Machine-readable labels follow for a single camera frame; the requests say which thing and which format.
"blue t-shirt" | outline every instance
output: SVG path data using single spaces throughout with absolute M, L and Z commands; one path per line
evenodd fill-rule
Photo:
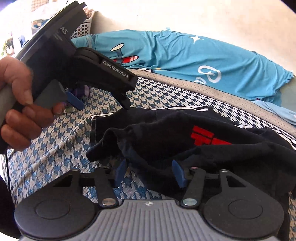
M 279 106 L 279 89 L 293 77 L 290 71 L 256 52 L 174 31 L 121 30 L 72 41 L 77 47 L 91 47 L 126 68 L 188 80 Z

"white star print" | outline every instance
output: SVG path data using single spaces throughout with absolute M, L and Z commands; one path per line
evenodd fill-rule
M 189 37 L 189 38 L 192 38 L 193 39 L 193 44 L 195 44 L 196 40 L 203 40 L 203 39 L 200 39 L 198 36 Z

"white lettering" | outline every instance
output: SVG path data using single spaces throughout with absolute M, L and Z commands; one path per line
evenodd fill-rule
M 207 82 L 201 77 L 196 77 L 196 80 L 194 81 L 194 83 L 200 83 L 200 84 L 203 84 L 203 85 L 207 84 Z
M 112 70 L 116 71 L 117 73 L 121 74 L 122 76 L 128 78 L 128 74 L 120 71 L 119 69 L 117 69 L 116 67 L 114 67 L 113 65 L 107 63 L 107 61 L 103 61 L 103 64 L 106 65 L 107 67 L 111 68 Z
M 216 72 L 218 73 L 217 78 L 212 79 L 212 78 L 210 77 L 210 75 L 215 76 L 215 74 L 212 73 L 211 71 L 204 73 L 204 72 L 202 72 L 202 69 L 210 69 L 210 70 L 212 70 L 212 71 L 216 71 Z M 221 76 L 222 76 L 221 71 L 220 71 L 220 70 L 217 70 L 217 69 L 215 69 L 215 68 L 213 68 L 213 67 L 211 67 L 211 66 L 207 66 L 207 65 L 199 66 L 197 71 L 198 71 L 200 74 L 206 74 L 208 80 L 209 80 L 210 82 L 212 82 L 212 83 L 217 83 L 217 82 L 219 82 L 219 81 L 221 80 Z
M 68 32 L 68 30 L 65 29 L 65 27 L 61 27 L 60 30 L 62 31 L 63 34 L 66 34 Z

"black cable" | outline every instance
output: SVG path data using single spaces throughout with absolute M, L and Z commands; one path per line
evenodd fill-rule
M 5 151 L 5 159 L 6 159 L 6 172 L 7 172 L 7 188 L 9 193 L 11 194 L 7 150 Z

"black t-shirt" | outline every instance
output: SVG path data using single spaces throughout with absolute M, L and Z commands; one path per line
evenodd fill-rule
M 296 183 L 296 152 L 270 128 L 240 128 L 210 107 L 131 108 L 96 119 L 90 161 L 122 155 L 151 190 L 179 197 L 172 160 L 210 173 L 228 169 L 278 200 L 285 211 L 280 238 L 289 236 L 287 193 Z

